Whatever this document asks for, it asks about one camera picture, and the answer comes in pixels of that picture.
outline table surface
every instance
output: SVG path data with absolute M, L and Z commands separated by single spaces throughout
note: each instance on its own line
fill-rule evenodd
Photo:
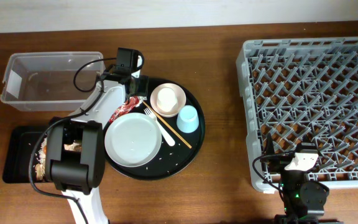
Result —
M 171 79 L 196 96 L 205 115 L 205 140 L 186 169 L 163 180 L 134 180 L 106 163 L 100 185 L 106 216 L 113 223 L 255 223 L 284 211 L 277 194 L 259 193 L 250 184 L 235 64 L 242 43 L 357 35 L 358 22 L 0 34 L 0 94 L 13 53 L 99 51 L 115 57 L 118 47 L 140 50 L 146 59 L 143 74 Z M 0 223 L 74 222 L 66 200 L 40 195 L 29 184 L 5 184 L 1 178 L 16 126 L 47 124 L 52 116 L 66 114 L 20 112 L 0 101 Z M 40 187 L 57 192 L 53 184 Z M 326 220 L 358 223 L 358 189 L 332 190 L 324 208 Z

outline fork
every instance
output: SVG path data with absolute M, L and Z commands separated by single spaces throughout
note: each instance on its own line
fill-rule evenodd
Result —
M 144 110 L 144 113 L 151 117 L 158 125 L 158 127 L 160 128 L 161 134 L 164 137 L 165 141 L 168 143 L 169 146 L 174 146 L 175 145 L 175 140 L 173 140 L 173 138 L 171 137 L 171 135 L 169 135 L 167 133 L 167 131 L 161 126 L 161 124 L 157 121 L 157 117 L 156 115 L 148 108 L 146 108 Z

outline rectangular black tray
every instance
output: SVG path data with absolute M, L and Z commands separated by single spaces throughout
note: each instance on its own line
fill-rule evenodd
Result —
M 45 126 L 19 126 L 12 131 L 4 173 L 2 174 L 2 180 L 5 183 L 29 183 L 30 154 L 38 138 L 46 128 Z M 34 158 L 33 166 L 37 163 L 38 160 Z

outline blue cup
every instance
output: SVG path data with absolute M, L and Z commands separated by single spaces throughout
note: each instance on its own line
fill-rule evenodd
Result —
M 198 114 L 194 106 L 184 106 L 179 114 L 177 119 L 177 126 L 180 131 L 184 133 L 192 133 L 198 128 Z

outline dish rack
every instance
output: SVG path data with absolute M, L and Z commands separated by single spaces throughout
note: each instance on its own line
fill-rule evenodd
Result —
M 236 65 L 253 187 L 274 192 L 251 166 L 270 133 L 276 153 L 313 138 L 322 156 L 309 180 L 358 188 L 358 37 L 248 40 Z M 277 185 L 280 174 L 256 167 Z

